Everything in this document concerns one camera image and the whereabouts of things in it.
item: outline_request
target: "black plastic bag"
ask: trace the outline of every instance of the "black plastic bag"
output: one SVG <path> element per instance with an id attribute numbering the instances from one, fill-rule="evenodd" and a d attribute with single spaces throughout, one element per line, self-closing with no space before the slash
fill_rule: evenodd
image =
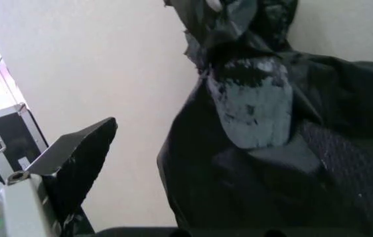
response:
<path id="1" fill-rule="evenodd" d="M 200 73 L 158 157 L 178 224 L 372 234 L 373 63 L 292 50 L 296 0 L 166 3 Z"/>

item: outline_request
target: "metal case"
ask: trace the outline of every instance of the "metal case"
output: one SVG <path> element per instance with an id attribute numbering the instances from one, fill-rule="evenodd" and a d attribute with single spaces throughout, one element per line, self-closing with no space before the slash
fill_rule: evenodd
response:
<path id="1" fill-rule="evenodd" d="M 47 147 L 24 103 L 0 110 L 0 181 L 27 168 Z"/>

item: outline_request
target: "black pointed object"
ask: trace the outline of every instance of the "black pointed object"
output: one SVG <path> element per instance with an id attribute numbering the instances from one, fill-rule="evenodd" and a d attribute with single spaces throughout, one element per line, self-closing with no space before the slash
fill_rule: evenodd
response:
<path id="1" fill-rule="evenodd" d="M 56 217 L 62 226 L 81 206 L 100 173 L 115 137 L 115 118 L 61 136 L 27 170 L 43 177 Z"/>

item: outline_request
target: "black garbage bag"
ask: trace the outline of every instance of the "black garbage bag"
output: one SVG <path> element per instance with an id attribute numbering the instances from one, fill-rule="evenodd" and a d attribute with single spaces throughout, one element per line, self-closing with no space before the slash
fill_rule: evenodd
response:
<path id="1" fill-rule="evenodd" d="M 200 74 L 158 167 L 180 227 L 373 234 L 373 62 L 296 52 L 297 0 L 166 0 Z"/>

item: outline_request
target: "white wall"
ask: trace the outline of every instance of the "white wall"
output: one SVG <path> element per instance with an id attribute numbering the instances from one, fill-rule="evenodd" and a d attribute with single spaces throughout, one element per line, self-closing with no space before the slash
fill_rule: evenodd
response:
<path id="1" fill-rule="evenodd" d="M 0 51 L 47 140 L 118 120 L 83 205 L 96 230 L 175 224 L 155 159 L 197 78 L 182 30 L 162 0 L 0 0 Z M 373 1 L 302 0 L 290 39 L 373 60 Z"/>

